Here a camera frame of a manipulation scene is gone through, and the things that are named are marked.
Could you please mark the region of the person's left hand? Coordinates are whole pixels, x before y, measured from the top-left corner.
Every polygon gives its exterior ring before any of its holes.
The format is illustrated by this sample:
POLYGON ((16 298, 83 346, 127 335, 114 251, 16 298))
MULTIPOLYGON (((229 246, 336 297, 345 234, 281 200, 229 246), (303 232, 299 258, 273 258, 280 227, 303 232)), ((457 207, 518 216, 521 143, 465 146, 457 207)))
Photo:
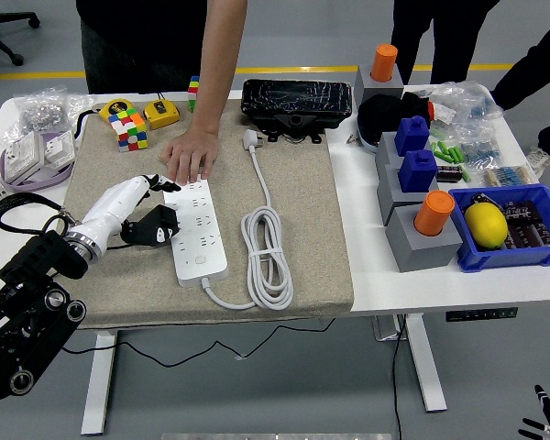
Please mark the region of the person's left hand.
POLYGON ((165 175, 180 186, 207 180, 219 152, 217 131, 189 128, 184 134, 168 140, 160 154, 166 166, 165 175))

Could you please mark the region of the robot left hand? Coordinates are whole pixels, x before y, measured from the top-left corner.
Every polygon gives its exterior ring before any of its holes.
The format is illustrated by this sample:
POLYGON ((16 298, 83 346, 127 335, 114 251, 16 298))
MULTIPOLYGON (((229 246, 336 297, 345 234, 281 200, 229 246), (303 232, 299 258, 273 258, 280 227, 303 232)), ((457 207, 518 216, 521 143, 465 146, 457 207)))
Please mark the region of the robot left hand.
POLYGON ((181 187, 159 174, 139 175, 106 190, 83 220, 71 227, 65 239, 83 245, 99 259, 107 250, 108 239, 121 232, 122 224, 149 191, 179 192, 181 187))

